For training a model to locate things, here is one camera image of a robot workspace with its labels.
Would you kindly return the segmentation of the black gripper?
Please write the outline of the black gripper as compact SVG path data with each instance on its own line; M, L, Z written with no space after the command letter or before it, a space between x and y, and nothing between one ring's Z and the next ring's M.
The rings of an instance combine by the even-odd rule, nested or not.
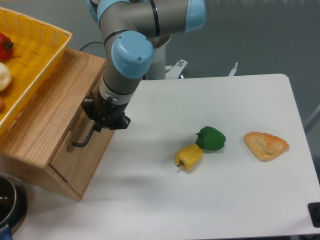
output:
M102 95L98 90L95 97L86 96L81 107L90 120L94 121L93 129L101 132L104 125L109 130L127 129L131 119L125 115L125 110L129 102L119 104L115 98L110 95Z

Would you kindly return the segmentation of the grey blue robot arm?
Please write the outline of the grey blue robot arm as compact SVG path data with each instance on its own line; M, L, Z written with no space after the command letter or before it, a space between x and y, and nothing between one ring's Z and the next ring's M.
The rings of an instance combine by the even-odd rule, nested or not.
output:
M150 68L152 39L200 29L206 22L202 0L89 0L106 54L106 70L94 97L81 106L93 129L126 129L125 109Z

